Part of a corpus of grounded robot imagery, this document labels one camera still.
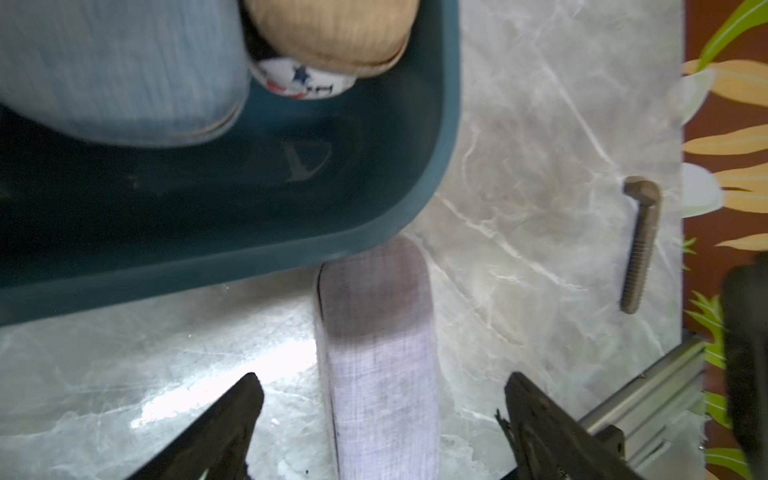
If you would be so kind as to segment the light blue glasses case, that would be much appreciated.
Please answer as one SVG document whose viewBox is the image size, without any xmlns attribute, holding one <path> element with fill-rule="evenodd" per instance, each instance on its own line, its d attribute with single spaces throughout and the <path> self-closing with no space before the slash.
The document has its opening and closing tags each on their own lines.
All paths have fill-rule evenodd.
<svg viewBox="0 0 768 480">
<path fill-rule="evenodd" d="M 119 146 L 221 136 L 250 89 L 235 1 L 5 1 L 1 104 Z"/>
</svg>

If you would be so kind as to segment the tan fabric glasses case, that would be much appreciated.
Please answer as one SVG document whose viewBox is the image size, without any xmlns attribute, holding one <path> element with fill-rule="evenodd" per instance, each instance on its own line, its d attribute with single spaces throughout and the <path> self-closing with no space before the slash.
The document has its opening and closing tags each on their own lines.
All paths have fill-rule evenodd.
<svg viewBox="0 0 768 480">
<path fill-rule="evenodd" d="M 407 49 L 418 0 L 256 0 L 245 10 L 277 53 L 309 67 L 370 78 Z"/>
</svg>

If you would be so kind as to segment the lavender glasses case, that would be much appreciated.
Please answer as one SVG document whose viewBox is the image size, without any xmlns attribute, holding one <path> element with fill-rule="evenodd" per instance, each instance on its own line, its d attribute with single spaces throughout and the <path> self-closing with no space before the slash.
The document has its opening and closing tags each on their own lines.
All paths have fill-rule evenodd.
<svg viewBox="0 0 768 480">
<path fill-rule="evenodd" d="M 342 479 L 435 479 L 440 393 L 426 261 L 397 236 L 325 263 L 318 367 Z"/>
</svg>

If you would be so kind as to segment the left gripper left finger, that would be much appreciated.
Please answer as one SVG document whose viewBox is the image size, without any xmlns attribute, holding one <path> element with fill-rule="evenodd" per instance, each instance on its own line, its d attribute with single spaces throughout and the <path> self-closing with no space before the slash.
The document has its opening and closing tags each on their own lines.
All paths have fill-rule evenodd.
<svg viewBox="0 0 768 480">
<path fill-rule="evenodd" d="M 249 372 L 132 479 L 248 479 L 246 456 L 264 403 Z"/>
</svg>

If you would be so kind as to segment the newspaper print glasses case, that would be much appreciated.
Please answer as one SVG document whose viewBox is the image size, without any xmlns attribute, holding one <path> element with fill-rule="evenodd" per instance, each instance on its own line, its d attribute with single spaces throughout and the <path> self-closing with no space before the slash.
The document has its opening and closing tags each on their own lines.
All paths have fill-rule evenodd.
<svg viewBox="0 0 768 480">
<path fill-rule="evenodd" d="M 249 69 L 269 92 L 296 100 L 323 100 L 351 89 L 357 78 L 308 67 L 289 57 L 252 61 Z"/>
</svg>

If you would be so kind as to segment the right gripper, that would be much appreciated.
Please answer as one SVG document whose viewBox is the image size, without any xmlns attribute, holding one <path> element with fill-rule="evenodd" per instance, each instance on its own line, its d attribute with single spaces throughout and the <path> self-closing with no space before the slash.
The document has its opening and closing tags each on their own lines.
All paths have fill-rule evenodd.
<svg viewBox="0 0 768 480">
<path fill-rule="evenodd" d="M 727 409 L 751 475 L 767 477 L 767 254 L 732 268 L 721 291 Z"/>
</svg>

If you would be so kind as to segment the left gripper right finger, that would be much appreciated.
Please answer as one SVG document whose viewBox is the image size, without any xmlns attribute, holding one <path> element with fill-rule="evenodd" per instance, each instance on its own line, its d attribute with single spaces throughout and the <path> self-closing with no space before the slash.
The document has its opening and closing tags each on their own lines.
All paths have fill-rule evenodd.
<svg viewBox="0 0 768 480">
<path fill-rule="evenodd" d="M 592 435 L 523 373 L 505 387 L 508 416 L 496 414 L 516 468 L 503 479 L 638 479 L 625 460 L 625 435 L 609 424 Z"/>
</svg>

